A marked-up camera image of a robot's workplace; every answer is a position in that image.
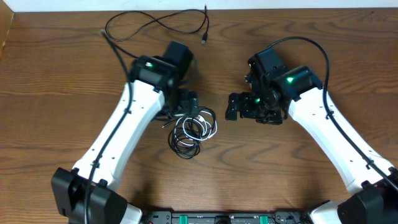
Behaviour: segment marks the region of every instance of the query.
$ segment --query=cable tip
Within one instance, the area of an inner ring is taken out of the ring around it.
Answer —
[[[201,38],[201,43],[205,44],[207,40],[207,33],[203,34],[203,37]]]

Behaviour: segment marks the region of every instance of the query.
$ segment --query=black cable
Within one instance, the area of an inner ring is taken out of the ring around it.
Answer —
[[[327,117],[330,118],[331,122],[336,126],[336,129],[340,132],[340,134],[348,141],[348,143],[355,149],[355,151],[361,155],[362,159],[364,159],[367,163],[367,166],[372,167],[396,192],[398,192],[398,186],[392,181],[390,180],[390,178],[388,178],[388,176],[383,173],[382,170],[380,170],[380,168],[378,168],[375,164],[374,161],[371,160],[370,158],[368,158],[365,153],[360,150],[360,148],[353,142],[353,140],[351,140],[351,138],[344,132],[344,130],[341,128],[341,126],[337,123],[336,119],[333,117],[333,112],[330,111],[329,106],[328,106],[328,102],[327,102],[327,92],[328,92],[328,84],[329,84],[329,73],[330,73],[330,65],[329,65],[329,58],[327,53],[325,52],[325,50],[321,47],[321,45],[319,45],[318,43],[316,43],[314,40],[308,39],[306,37],[286,37],[280,40],[275,41],[274,43],[270,44],[268,48],[271,48],[283,41],[286,40],[305,40],[313,45],[315,45],[316,47],[318,47],[318,49],[322,52],[325,60],[326,60],[326,77],[325,77],[325,83],[323,84],[323,94],[322,94],[322,99],[323,99],[323,105],[325,107],[326,110],[326,114]]]
[[[123,71],[126,74],[126,78],[127,78],[127,82],[128,82],[128,86],[129,86],[129,101],[127,104],[126,109],[124,110],[123,115],[120,117],[120,120],[118,121],[118,123],[115,125],[114,129],[112,130],[111,134],[109,135],[109,137],[106,139],[105,143],[103,144],[101,150],[99,151],[96,159],[93,162],[93,167],[91,168],[90,171],[90,175],[88,177],[88,182],[86,184],[86,192],[85,192],[85,201],[84,201],[84,217],[85,217],[85,223],[89,224],[89,218],[88,218],[88,208],[89,208],[89,202],[90,202],[90,190],[91,190],[91,184],[93,182],[93,178],[94,178],[94,173],[95,173],[95,169],[98,167],[98,164],[100,162],[100,158],[102,157],[102,154],[104,153],[106,146],[108,146],[109,142],[112,140],[112,137],[114,136],[114,134],[116,133],[116,131],[118,130],[118,128],[120,127],[121,123],[123,122],[123,120],[125,119],[125,117],[127,116],[128,113],[130,113],[130,107],[131,107],[131,103],[132,103],[132,88],[131,88],[131,84],[129,81],[129,73],[126,67],[126,64],[124,63],[122,57],[120,56],[119,52],[117,49],[121,50],[122,52],[124,52],[125,54],[128,54],[132,57],[132,54],[128,53],[127,51],[123,50],[122,48],[120,48],[119,46],[117,46],[115,43],[113,43],[108,36],[106,35],[105,31],[101,31],[102,35],[105,37],[106,41],[108,41],[109,45],[112,47],[114,53],[116,54],[116,56],[118,57],[120,64],[122,65]]]
[[[168,17],[171,17],[171,16],[175,16],[175,15],[178,15],[178,14],[183,13],[183,12],[190,12],[190,11],[200,12],[200,13],[203,13],[203,15],[205,15],[205,18],[203,19],[203,22],[201,23],[200,27],[197,28],[197,29],[194,30],[194,31],[177,30],[177,29],[174,29],[174,28],[171,28],[171,27],[165,25],[164,23],[162,23],[162,22],[160,21],[160,20],[162,20],[162,19],[165,19],[165,18],[168,18]],[[117,17],[119,17],[119,16],[121,16],[121,15],[128,14],[128,13],[140,13],[140,14],[143,14],[143,15],[145,15],[145,16],[147,16],[147,17],[150,17],[150,18],[152,19],[152,21],[147,22],[146,24],[140,26],[140,28],[138,28],[135,32],[133,32],[131,35],[129,35],[129,36],[125,37],[125,38],[120,38],[120,39],[118,39],[118,38],[113,37],[113,36],[111,35],[111,33],[109,32],[109,24],[110,24],[110,22],[111,22],[113,19],[115,19],[115,18],[117,18]],[[206,31],[205,31],[205,33],[203,34],[203,37],[202,37],[202,43],[205,44],[205,43],[206,43],[206,40],[207,40],[207,32],[208,32],[208,30],[209,30],[209,24],[210,24],[209,17],[207,16],[207,7],[206,7],[206,5],[205,5],[205,10],[204,10],[204,11],[199,10],[199,9],[186,9],[186,10],[181,10],[181,11],[178,11],[178,12],[175,12],[175,13],[172,13],[172,14],[169,14],[169,15],[166,15],[166,16],[159,17],[159,18],[157,18],[157,19],[156,19],[154,16],[152,16],[152,15],[146,13],[146,12],[143,12],[143,11],[126,11],[126,12],[122,12],[122,13],[119,13],[119,14],[113,16],[112,18],[110,18],[110,19],[107,21],[107,23],[105,24],[105,32],[106,32],[106,34],[108,35],[108,37],[109,37],[110,39],[112,39],[112,40],[115,40],[115,41],[124,41],[124,40],[128,40],[128,39],[130,39],[131,37],[133,37],[136,33],[138,33],[138,32],[139,32],[141,29],[143,29],[145,26],[148,26],[149,24],[152,24],[152,23],[154,23],[154,22],[157,22],[157,23],[158,23],[159,25],[161,25],[162,27],[164,27],[164,28],[166,28],[166,29],[169,29],[169,30],[171,30],[171,31],[174,31],[174,32],[179,32],[179,33],[181,33],[181,34],[194,34],[194,33],[197,33],[197,32],[203,27],[203,25],[205,24],[206,20],[207,20],[207,27],[206,27]]]
[[[169,133],[168,143],[171,150],[173,150],[173,152],[182,159],[192,159],[200,152],[200,141],[192,139],[189,136],[197,139],[201,139],[203,136],[209,136],[213,133],[216,125],[216,114],[212,109],[209,109],[205,106],[200,106],[198,108],[199,113],[205,111],[209,113],[213,119],[211,127],[207,129],[206,132],[201,128],[201,126],[199,125],[201,121],[196,117],[191,118],[189,122],[186,122],[184,128],[182,126],[184,125],[183,122],[185,121],[185,119],[189,118],[187,116],[179,119],[174,119],[163,125],[163,128],[165,128],[168,125],[177,122],[173,130],[171,130],[171,132]]]

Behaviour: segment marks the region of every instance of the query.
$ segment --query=wire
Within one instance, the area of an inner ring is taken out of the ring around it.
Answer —
[[[348,141],[348,143],[355,149],[355,151],[364,159],[367,163],[367,166],[372,167],[396,192],[398,192],[398,186],[388,178],[388,176],[383,173],[380,168],[378,168],[377,165],[374,164],[374,161],[368,158],[365,153],[353,142],[353,140],[344,132],[344,130],[341,128],[341,126],[337,123],[336,119],[333,117],[333,112],[330,111],[329,106],[328,106],[328,101],[327,101],[327,94],[328,94],[328,84],[329,84],[329,74],[330,74],[330,64],[329,64],[329,58],[325,50],[322,48],[321,45],[316,43],[314,40],[308,39],[306,37],[298,37],[298,36],[293,36],[293,37],[286,37],[280,40],[275,41],[274,43],[270,44],[268,48],[271,48],[281,42],[284,42],[286,40],[305,40],[316,47],[322,52],[325,61],[326,61],[326,77],[325,77],[325,83],[323,85],[323,94],[322,94],[322,100],[323,100],[323,105],[326,110],[327,117],[330,118],[331,122],[336,126],[336,129],[341,133],[341,135]]]
[[[108,146],[109,142],[112,140],[112,137],[114,136],[114,134],[116,133],[116,131],[118,130],[118,128],[120,127],[121,123],[123,122],[123,120],[125,119],[125,117],[127,116],[128,113],[131,113],[130,111],[130,107],[131,107],[131,103],[132,103],[132,88],[131,88],[131,84],[130,84],[130,80],[129,80],[129,73],[126,67],[126,64],[124,63],[122,57],[120,56],[119,52],[117,49],[121,50],[123,53],[130,55],[132,57],[132,54],[128,53],[127,51],[123,50],[122,48],[120,48],[119,46],[117,46],[115,43],[113,43],[109,37],[106,35],[105,31],[101,31],[102,35],[104,36],[104,38],[106,39],[106,41],[108,41],[108,44],[112,47],[114,53],[116,54],[116,56],[118,57],[120,64],[122,65],[123,71],[126,75],[126,79],[128,82],[128,86],[129,86],[129,101],[127,104],[126,109],[124,110],[123,115],[120,117],[120,120],[118,121],[118,123],[115,125],[114,129],[112,130],[111,134],[108,136],[108,138],[106,139],[105,143],[103,144],[101,150],[99,151],[96,159],[93,161],[93,167],[91,168],[90,171],[90,175],[88,177],[88,182],[86,184],[86,192],[85,192],[85,200],[84,200],[84,218],[85,218],[85,223],[89,224],[89,218],[88,218],[88,208],[89,208],[89,202],[90,202],[90,190],[91,190],[91,185],[93,183],[93,178],[94,178],[94,173],[96,168],[99,165],[100,159],[102,157],[102,154],[104,153],[106,146]]]
[[[200,12],[200,13],[203,13],[203,15],[205,15],[205,18],[203,19],[203,22],[201,23],[200,27],[197,28],[197,29],[194,30],[194,31],[183,31],[183,30],[174,29],[174,28],[171,28],[171,27],[165,25],[163,22],[160,21],[160,20],[165,19],[165,18],[168,18],[168,17],[176,16],[176,15],[178,15],[178,14],[180,14],[180,13],[183,13],[183,12],[191,12],[191,11]],[[130,35],[127,36],[127,37],[120,38],[120,39],[113,37],[113,36],[111,35],[110,31],[109,31],[110,22],[111,22],[112,20],[114,20],[115,18],[121,16],[121,15],[129,14],[129,13],[139,13],[139,14],[143,14],[143,15],[145,15],[145,16],[147,16],[147,17],[150,17],[150,18],[152,19],[152,21],[147,22],[146,24],[140,26],[140,28],[138,28],[135,32],[133,32],[132,34],[130,34]],[[205,10],[204,10],[204,11],[199,10],[199,9],[186,9],[186,10],[181,10],[181,11],[178,11],[178,12],[175,12],[175,13],[172,13],[172,14],[169,14],[169,15],[166,15],[166,16],[159,17],[159,18],[155,18],[154,16],[152,16],[152,15],[146,13],[146,12],[143,12],[143,11],[126,11],[126,12],[122,12],[122,13],[119,13],[119,14],[113,16],[112,18],[110,18],[110,19],[106,22],[106,24],[105,24],[105,32],[106,32],[106,34],[108,35],[108,37],[109,37],[110,39],[112,39],[112,40],[115,40],[115,41],[124,41],[124,40],[128,40],[128,39],[130,39],[131,37],[133,37],[134,35],[136,35],[136,34],[137,34],[141,29],[143,29],[145,26],[148,26],[149,24],[152,24],[152,23],[154,23],[154,22],[157,22],[157,23],[158,23],[159,25],[161,25],[162,27],[164,27],[164,28],[166,28],[166,29],[169,29],[169,30],[171,30],[171,31],[174,31],[174,32],[179,32],[179,33],[181,33],[181,34],[194,34],[194,33],[197,33],[197,32],[203,27],[203,25],[205,24],[206,20],[207,20],[207,27],[206,27],[206,31],[205,31],[205,33],[203,34],[203,37],[202,37],[202,43],[205,44],[205,43],[206,43],[206,40],[207,40],[207,32],[208,32],[208,30],[209,30],[209,24],[210,24],[209,17],[207,16],[207,6],[206,6],[206,5],[205,5]]]
[[[213,122],[208,122],[200,113],[210,115]],[[184,116],[169,121],[163,128],[175,122],[169,133],[168,142],[171,150],[182,159],[192,159],[200,152],[200,142],[206,141],[217,133],[216,114],[212,109],[199,107],[199,115],[192,118]]]

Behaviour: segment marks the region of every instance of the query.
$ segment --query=white wall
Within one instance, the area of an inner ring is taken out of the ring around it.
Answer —
[[[14,12],[398,7],[398,0],[3,0]]]

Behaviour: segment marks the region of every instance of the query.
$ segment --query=wooden surface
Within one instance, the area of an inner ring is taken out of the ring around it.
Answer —
[[[6,44],[12,17],[14,17],[14,13],[8,8],[6,3],[0,0],[0,58],[2,50]]]
[[[153,12],[161,16],[168,12]],[[70,169],[100,133],[119,100],[124,75],[100,29],[116,12],[18,13],[0,61],[0,222],[65,223],[50,181]],[[331,60],[330,93],[340,111],[381,155],[398,165],[398,9],[210,11],[206,45],[153,25],[120,43],[137,55],[162,55],[168,42],[189,46],[200,76],[189,88],[218,116],[216,136],[194,159],[167,145],[169,128],[149,125],[118,193],[143,208],[273,210],[347,198],[344,184],[306,131],[251,119],[226,122],[228,95],[249,91],[247,59],[290,35],[316,40]],[[165,21],[193,29],[202,16]],[[126,16],[123,36],[147,21]],[[325,63],[305,42],[277,47],[291,67]]]

